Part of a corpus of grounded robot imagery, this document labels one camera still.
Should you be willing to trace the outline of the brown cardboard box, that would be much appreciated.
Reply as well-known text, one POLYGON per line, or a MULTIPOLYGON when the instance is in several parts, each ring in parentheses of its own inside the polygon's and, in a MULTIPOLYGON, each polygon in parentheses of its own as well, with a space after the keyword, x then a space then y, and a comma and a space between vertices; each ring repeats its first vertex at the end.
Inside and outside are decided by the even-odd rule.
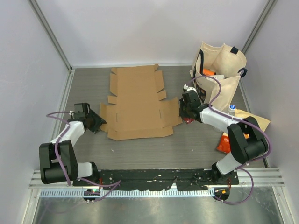
POLYGON ((101 130, 112 140, 161 138, 182 123, 178 98, 167 100, 159 65, 112 68, 108 104, 100 104, 106 121, 101 130))

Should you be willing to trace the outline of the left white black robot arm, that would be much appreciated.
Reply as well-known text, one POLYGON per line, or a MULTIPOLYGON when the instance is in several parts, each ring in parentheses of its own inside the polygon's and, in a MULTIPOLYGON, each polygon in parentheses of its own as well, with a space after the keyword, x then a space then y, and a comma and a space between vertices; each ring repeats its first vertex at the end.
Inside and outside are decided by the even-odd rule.
POLYGON ((48 143, 39 146, 40 175, 43 184, 84 180, 89 186, 100 182, 99 172, 94 162, 77 162, 74 149, 78 139, 87 131, 97 133, 107 122, 93 110, 87 112, 69 111, 68 120, 56 117, 59 112, 46 116, 65 123, 62 132, 48 143))

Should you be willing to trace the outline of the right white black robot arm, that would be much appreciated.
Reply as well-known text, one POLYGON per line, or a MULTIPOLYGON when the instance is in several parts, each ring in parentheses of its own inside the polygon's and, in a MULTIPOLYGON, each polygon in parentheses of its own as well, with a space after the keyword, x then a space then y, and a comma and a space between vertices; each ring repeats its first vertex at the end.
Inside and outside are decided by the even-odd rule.
POLYGON ((211 166, 211 181, 222 184, 242 167, 269 150, 269 143, 254 117, 244 119, 201 104, 194 90, 182 93, 180 115, 213 126, 228 135, 230 152, 211 166))

